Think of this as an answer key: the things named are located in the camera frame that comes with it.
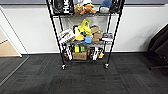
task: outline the packaging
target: packaging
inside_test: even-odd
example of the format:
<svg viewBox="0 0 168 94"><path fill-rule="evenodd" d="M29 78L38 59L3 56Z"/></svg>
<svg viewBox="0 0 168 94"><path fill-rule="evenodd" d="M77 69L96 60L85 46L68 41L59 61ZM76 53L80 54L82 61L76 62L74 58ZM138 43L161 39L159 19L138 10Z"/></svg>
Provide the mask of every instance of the packaging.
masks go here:
<svg viewBox="0 0 168 94"><path fill-rule="evenodd" d="M92 38L92 41L99 41L99 38Z"/></svg>
<svg viewBox="0 0 168 94"><path fill-rule="evenodd" d="M100 31L100 33L99 33L99 32L94 33L94 36L93 36L93 37L94 37L94 38L101 39L102 36L103 36L103 33L102 33L102 31Z"/></svg>
<svg viewBox="0 0 168 94"><path fill-rule="evenodd" d="M93 33L96 33L96 32L98 32L98 31L99 31L99 27L98 27L98 26L96 26L96 25L91 26L91 27L90 27L90 29L91 29L91 33L92 33L92 34L93 34Z"/></svg>
<svg viewBox="0 0 168 94"><path fill-rule="evenodd" d="M73 0L53 0L53 12L55 15L74 13Z"/></svg>
<svg viewBox="0 0 168 94"><path fill-rule="evenodd" d="M73 59L77 60L86 60L87 59L87 52L81 52L81 53L72 53Z"/></svg>

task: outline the yellow plush toy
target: yellow plush toy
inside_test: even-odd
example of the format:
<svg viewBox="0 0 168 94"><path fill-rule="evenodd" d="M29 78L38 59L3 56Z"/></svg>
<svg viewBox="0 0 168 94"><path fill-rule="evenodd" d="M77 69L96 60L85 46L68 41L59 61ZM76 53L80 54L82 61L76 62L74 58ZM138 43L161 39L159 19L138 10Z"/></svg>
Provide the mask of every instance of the yellow plush toy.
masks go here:
<svg viewBox="0 0 168 94"><path fill-rule="evenodd" d="M80 32L85 32L86 35L92 35L91 29L89 28L89 19L85 19L80 26L78 26Z"/></svg>

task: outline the book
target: book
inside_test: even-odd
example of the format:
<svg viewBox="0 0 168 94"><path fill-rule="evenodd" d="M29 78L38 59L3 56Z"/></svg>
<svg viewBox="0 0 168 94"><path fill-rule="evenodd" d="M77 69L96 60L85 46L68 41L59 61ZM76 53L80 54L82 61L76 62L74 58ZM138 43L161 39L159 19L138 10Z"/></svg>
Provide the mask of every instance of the book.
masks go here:
<svg viewBox="0 0 168 94"><path fill-rule="evenodd" d="M70 40L72 40L73 38L75 38L75 34L73 33L73 31L71 29L67 29L62 31L59 36L58 36L58 40L59 43L66 43Z"/></svg>

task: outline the cardboard box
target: cardboard box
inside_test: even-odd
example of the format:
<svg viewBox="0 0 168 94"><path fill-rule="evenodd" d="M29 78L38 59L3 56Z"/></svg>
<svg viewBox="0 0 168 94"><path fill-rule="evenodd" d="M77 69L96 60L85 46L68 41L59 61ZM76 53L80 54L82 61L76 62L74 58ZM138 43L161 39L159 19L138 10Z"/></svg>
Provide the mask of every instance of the cardboard box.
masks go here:
<svg viewBox="0 0 168 94"><path fill-rule="evenodd" d="M81 53L72 53L73 59L77 60L86 60L87 59L87 52L81 52Z"/></svg>
<svg viewBox="0 0 168 94"><path fill-rule="evenodd" d="M93 36L93 38L98 38L98 39L101 39L102 37L103 37L102 33L94 33L94 36Z"/></svg>
<svg viewBox="0 0 168 94"><path fill-rule="evenodd" d="M99 41L99 38L92 38L92 41Z"/></svg>
<svg viewBox="0 0 168 94"><path fill-rule="evenodd" d="M97 31L99 31L99 27L96 26L96 25L91 26L90 29L91 29L91 33L92 33L92 34L93 34L93 33L96 33Z"/></svg>

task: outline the toy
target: toy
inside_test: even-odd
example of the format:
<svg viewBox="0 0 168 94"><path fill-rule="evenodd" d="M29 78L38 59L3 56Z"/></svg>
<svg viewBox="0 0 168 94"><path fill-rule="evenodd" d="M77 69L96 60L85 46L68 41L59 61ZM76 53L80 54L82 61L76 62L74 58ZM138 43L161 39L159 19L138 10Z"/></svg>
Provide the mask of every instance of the toy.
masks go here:
<svg viewBox="0 0 168 94"><path fill-rule="evenodd" d="M76 37L76 40L83 40L84 36L82 34L79 34L77 37Z"/></svg>
<svg viewBox="0 0 168 94"><path fill-rule="evenodd" d="M109 8L111 6L112 0L104 0L102 4L100 5L100 13L109 13Z"/></svg>
<svg viewBox="0 0 168 94"><path fill-rule="evenodd" d="M100 55L99 55L99 58L103 58L103 53L101 52Z"/></svg>
<svg viewBox="0 0 168 94"><path fill-rule="evenodd" d="M111 1L112 1L112 0L104 0L104 1L102 2L102 4L100 5L100 7L110 8L110 6L111 6Z"/></svg>
<svg viewBox="0 0 168 94"><path fill-rule="evenodd" d="M85 13L90 13L90 12L95 14L97 11L92 9L91 4L86 4L84 5L84 10L80 14L85 14Z"/></svg>
<svg viewBox="0 0 168 94"><path fill-rule="evenodd" d="M83 11L83 6L81 6L80 4L77 4L74 9L75 9L75 14L80 14Z"/></svg>
<svg viewBox="0 0 168 94"><path fill-rule="evenodd" d="M82 6L84 4L91 4L92 0L78 0L78 3Z"/></svg>
<svg viewBox="0 0 168 94"><path fill-rule="evenodd" d="M82 24L78 26L79 32L85 32L86 35L92 35L91 29L89 28L89 19L84 19Z"/></svg>

